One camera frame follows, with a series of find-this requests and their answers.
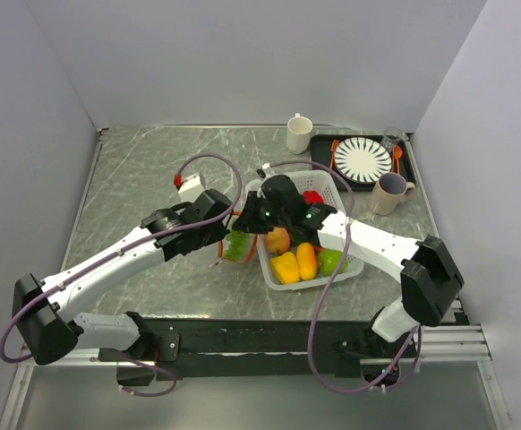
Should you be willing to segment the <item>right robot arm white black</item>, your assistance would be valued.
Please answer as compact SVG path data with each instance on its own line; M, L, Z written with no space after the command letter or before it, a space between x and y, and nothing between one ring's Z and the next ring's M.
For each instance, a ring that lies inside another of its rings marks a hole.
M401 297L379 311L365 336L367 349L376 357L388 355L398 338L419 325L439 326L464 286L440 238L398 236L325 203L308 203L287 175L269 177L250 191L233 227L259 235L284 228L297 240L346 251L399 281Z

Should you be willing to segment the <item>white plastic perforated basket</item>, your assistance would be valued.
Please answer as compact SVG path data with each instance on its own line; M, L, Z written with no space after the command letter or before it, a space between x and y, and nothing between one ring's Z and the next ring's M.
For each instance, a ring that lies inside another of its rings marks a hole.
M339 211L345 209L332 176L321 170L289 172L299 194L308 202L323 202ZM256 239L256 254L263 278L276 291L300 290L325 285L335 270L341 253L308 245L293 239L290 233L277 231L269 238Z

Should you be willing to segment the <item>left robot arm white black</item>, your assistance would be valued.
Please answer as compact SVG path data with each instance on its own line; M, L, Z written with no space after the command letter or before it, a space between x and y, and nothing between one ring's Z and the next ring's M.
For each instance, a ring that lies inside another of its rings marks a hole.
M89 314L87 307L139 272L219 242L233 208L209 189L194 202L153 211L117 243L67 271L23 276L14 285L13 319L30 357L43 366L77 348L112 348L134 360L153 355L158 337L139 314Z

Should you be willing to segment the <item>red bell pepper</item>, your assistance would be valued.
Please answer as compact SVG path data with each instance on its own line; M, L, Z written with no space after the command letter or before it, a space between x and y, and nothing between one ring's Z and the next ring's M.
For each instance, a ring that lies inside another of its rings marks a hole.
M303 199L307 204L320 204L324 203L322 196L314 190L303 192Z

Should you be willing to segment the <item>green bell pepper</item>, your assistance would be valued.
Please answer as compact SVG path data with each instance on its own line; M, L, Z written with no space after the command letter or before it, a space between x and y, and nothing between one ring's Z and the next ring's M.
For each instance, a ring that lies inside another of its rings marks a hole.
M291 246L298 246L311 240L311 233L305 228L292 226L287 228L286 231L289 235Z

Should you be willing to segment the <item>clear zip bag orange zipper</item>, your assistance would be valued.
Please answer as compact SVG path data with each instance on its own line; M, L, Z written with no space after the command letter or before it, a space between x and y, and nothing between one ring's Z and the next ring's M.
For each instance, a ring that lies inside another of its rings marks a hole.
M207 266L209 268L219 266L221 263L231 262L236 264L248 263L255 254L258 236L244 233L233 229L236 218L241 215L240 211L233 211L227 225L229 232L219 242L191 252L186 258L193 263Z

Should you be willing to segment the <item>peach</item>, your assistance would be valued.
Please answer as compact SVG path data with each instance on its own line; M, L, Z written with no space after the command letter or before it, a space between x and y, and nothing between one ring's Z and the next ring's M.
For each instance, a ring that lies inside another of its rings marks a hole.
M274 229L264 237L264 244L269 253L280 255L289 250L291 240L285 228L274 227Z

